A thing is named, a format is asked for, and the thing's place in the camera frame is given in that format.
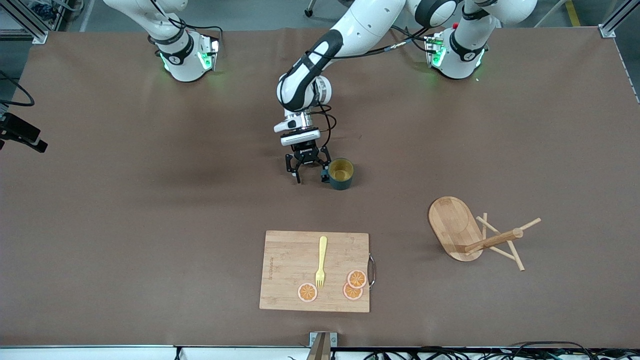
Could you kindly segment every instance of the green mug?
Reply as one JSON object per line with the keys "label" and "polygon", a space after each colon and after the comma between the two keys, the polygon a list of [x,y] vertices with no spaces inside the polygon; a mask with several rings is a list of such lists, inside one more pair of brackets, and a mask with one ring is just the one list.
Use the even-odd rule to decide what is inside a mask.
{"label": "green mug", "polygon": [[340,158],[329,164],[329,183],[336,190],[345,190],[351,186],[353,180],[353,164],[347,159]]}

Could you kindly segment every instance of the wooden mug tree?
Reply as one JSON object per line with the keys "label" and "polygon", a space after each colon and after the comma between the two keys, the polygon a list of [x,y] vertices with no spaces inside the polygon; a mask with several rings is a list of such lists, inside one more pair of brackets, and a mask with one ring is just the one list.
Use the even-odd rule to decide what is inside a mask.
{"label": "wooden mug tree", "polygon": [[[482,232],[476,223],[476,219],[483,225]],[[537,218],[523,226],[516,227],[506,233],[500,233],[487,222],[487,214],[474,219],[469,207],[460,199],[451,196],[441,197],[434,201],[429,208],[429,223],[433,232],[440,240],[444,250],[454,259],[459,261],[473,261],[477,259],[484,249],[490,249],[503,255],[518,265],[520,271],[524,266],[516,251],[513,240],[524,235],[524,231],[541,220]],[[486,229],[489,228],[495,236],[486,237]],[[507,243],[511,253],[500,250],[496,245]]]}

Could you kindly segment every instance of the brown table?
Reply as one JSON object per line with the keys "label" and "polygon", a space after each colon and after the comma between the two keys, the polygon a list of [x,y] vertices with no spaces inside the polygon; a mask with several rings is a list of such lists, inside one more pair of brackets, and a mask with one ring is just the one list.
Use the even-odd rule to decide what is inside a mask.
{"label": "brown table", "polygon": [[[332,65],[336,192],[284,169],[280,74],[321,30],[225,34],[178,83],[143,33],[53,33],[22,77],[45,154],[0,152],[0,343],[640,346],[640,111],[595,28],[500,29],[463,81],[414,47]],[[391,35],[383,40],[392,41]],[[427,221],[463,199],[518,241],[459,263]],[[268,229],[371,234],[371,313],[258,309]]]}

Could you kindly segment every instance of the green led light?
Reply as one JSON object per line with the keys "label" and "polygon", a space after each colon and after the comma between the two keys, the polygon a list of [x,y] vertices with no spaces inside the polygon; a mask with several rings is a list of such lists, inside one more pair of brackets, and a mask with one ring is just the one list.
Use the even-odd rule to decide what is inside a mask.
{"label": "green led light", "polygon": [[169,71],[169,65],[166,64],[166,59],[164,58],[162,53],[160,53],[160,59],[162,59],[162,63],[164,64],[164,69]]}
{"label": "green led light", "polygon": [[480,55],[478,55],[478,61],[476,63],[476,67],[480,66],[480,61],[482,61],[482,55],[484,55],[484,49],[480,52]]}
{"label": "green led light", "polygon": [[433,66],[436,66],[436,67],[440,66],[446,54],[447,54],[447,48],[442,46],[440,50],[438,50],[438,52],[433,55]]}
{"label": "green led light", "polygon": [[211,57],[209,55],[202,54],[200,51],[198,52],[198,58],[200,59],[200,63],[202,63],[202,67],[205,70],[211,69]]}

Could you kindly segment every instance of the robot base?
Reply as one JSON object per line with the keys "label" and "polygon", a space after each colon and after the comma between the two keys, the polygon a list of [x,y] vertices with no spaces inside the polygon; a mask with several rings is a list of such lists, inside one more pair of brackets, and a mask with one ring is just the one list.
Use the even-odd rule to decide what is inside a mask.
{"label": "robot base", "polygon": [[[309,140],[306,142],[296,143],[291,145],[291,149],[293,150],[293,154],[285,155],[285,164],[287,165],[287,172],[290,172],[291,175],[296,177],[298,184],[300,184],[300,173],[298,169],[300,169],[300,165],[302,164],[313,164],[318,163],[322,166],[322,172],[320,175],[320,179],[323,183],[329,182],[329,163],[331,163],[331,156],[329,155],[329,149],[326,146],[317,148],[315,140]],[[326,157],[326,160],[322,160],[318,155],[322,152]],[[291,160],[296,159],[295,166],[291,166]]]}
{"label": "robot base", "polygon": [[[427,53],[427,62],[430,67],[440,71],[447,78],[464,79],[469,77],[473,71],[480,66],[480,60],[484,55],[484,50],[472,61],[461,60],[460,56],[451,49],[451,44],[449,43],[452,32],[453,29],[449,28],[441,33],[433,35],[436,38],[442,39],[442,47],[445,48],[445,51],[439,57],[434,54]],[[428,49],[429,48],[435,51],[440,50],[440,47],[437,45],[429,45]]]}
{"label": "robot base", "polygon": [[214,70],[219,46],[217,38],[201,35],[196,31],[189,31],[188,35],[193,39],[195,45],[182,63],[177,63],[179,58],[161,56],[164,61],[164,69],[171,73],[173,78],[185,83],[196,81],[207,71]]}

